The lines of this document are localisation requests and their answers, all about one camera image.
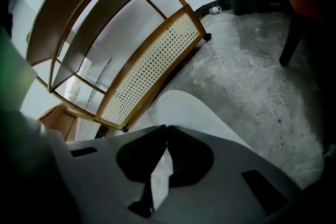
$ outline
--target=black wheel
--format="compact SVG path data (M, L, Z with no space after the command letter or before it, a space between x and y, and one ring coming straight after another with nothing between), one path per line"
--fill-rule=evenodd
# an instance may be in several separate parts
M124 127L121 129L121 131L122 131L123 133L127 133L127 132L128 132L128 127L124 126Z
M205 40L205 42L208 42L211 39L211 34L206 33L205 36L203 37L203 39Z

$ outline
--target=woven cane panel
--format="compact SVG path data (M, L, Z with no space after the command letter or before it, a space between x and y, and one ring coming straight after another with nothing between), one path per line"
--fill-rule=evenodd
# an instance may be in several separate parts
M116 88L101 119L120 125L199 34L187 14L178 18L136 61Z

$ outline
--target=chair leg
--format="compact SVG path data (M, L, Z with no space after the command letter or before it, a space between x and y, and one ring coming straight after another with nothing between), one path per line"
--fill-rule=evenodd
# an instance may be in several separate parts
M290 22L289 33L284 50L280 57L280 64L286 66L289 63L302 35L303 21L302 16L295 14Z

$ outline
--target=floor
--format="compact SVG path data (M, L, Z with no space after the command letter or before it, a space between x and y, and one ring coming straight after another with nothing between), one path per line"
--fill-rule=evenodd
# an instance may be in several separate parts
M304 40L289 66L279 64L290 18L225 11L201 22L212 40L197 46L161 94L181 90L199 98L259 155L307 187L323 169L320 89ZM156 101L130 131L157 124Z

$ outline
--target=gray marble floor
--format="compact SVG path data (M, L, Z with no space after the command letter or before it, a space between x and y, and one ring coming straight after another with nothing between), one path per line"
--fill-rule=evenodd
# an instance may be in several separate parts
M278 62L289 21L280 12L206 16L202 24L212 40L198 45L161 94L182 90L199 98L304 188L323 169L320 89L303 40L289 66ZM131 131L157 124L156 101Z

